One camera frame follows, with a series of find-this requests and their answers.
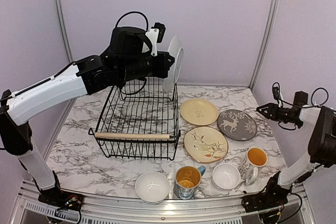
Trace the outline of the red and teal plate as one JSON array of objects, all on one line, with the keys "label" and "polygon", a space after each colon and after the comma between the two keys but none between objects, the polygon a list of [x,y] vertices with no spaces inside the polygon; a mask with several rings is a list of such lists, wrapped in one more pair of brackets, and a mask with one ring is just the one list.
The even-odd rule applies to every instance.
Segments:
[{"label": "red and teal plate", "polygon": [[172,38],[168,47],[168,53],[174,58],[175,61],[168,71],[168,77],[162,81],[162,90],[164,92],[169,92],[174,88],[182,69],[184,49],[182,47],[181,40],[177,35]]}]

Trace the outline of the black wire dish rack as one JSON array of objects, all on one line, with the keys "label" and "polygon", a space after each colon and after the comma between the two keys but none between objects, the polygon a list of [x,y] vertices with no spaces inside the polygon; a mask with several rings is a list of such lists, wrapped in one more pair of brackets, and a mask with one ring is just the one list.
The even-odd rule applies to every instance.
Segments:
[{"label": "black wire dish rack", "polygon": [[112,86],[97,125],[89,130],[105,157],[175,158],[181,136],[177,85],[163,91],[163,81],[148,77],[122,89]]}]

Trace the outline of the pale yellow round plate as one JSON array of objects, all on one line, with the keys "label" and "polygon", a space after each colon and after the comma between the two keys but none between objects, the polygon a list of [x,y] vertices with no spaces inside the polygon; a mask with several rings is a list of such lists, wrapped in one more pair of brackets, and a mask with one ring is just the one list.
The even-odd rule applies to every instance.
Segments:
[{"label": "pale yellow round plate", "polygon": [[204,99],[190,99],[180,107],[182,118],[194,125],[206,126],[214,123],[219,112],[215,105]]}]

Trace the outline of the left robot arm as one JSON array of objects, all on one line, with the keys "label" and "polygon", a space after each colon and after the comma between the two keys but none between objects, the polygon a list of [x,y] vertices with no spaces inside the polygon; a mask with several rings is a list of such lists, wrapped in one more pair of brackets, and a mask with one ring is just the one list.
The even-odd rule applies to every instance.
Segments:
[{"label": "left robot arm", "polygon": [[123,88],[128,81],[165,79],[174,57],[158,51],[165,26],[148,29],[116,27],[110,45],[100,55],[70,63],[57,74],[20,91],[6,90],[1,98],[1,140],[5,150],[26,168],[43,196],[54,205],[66,202],[56,174],[32,142],[29,119],[62,102],[91,95],[107,87]]}]

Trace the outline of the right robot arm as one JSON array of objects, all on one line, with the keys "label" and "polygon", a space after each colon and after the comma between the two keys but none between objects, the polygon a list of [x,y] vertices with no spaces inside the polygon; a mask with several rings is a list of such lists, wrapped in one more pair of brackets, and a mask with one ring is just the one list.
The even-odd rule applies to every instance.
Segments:
[{"label": "right robot arm", "polygon": [[277,172],[271,177],[263,192],[258,193],[260,203],[271,207],[280,200],[286,200],[294,184],[309,178],[319,167],[329,168],[335,165],[335,110],[321,104],[308,105],[308,94],[295,93],[291,107],[282,98],[280,87],[273,87],[272,93],[277,104],[268,103],[257,108],[265,118],[280,123],[292,123],[295,129],[304,124],[314,126],[307,152],[294,164]]}]

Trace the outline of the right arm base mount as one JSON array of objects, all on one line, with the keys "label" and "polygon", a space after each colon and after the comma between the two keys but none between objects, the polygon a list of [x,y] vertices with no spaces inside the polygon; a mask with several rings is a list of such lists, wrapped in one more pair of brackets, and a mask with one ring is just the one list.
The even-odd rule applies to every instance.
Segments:
[{"label": "right arm base mount", "polygon": [[242,206],[246,212],[261,211],[273,207],[285,205],[288,202],[287,196],[277,195],[276,193],[257,193],[245,195],[242,198]]}]

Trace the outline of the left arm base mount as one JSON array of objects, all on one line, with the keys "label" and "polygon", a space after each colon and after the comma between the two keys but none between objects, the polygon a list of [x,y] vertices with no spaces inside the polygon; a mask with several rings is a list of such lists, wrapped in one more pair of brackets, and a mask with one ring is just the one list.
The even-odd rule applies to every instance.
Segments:
[{"label": "left arm base mount", "polygon": [[63,191],[60,195],[39,195],[38,201],[58,207],[60,209],[70,209],[80,211],[84,196],[78,193]]}]

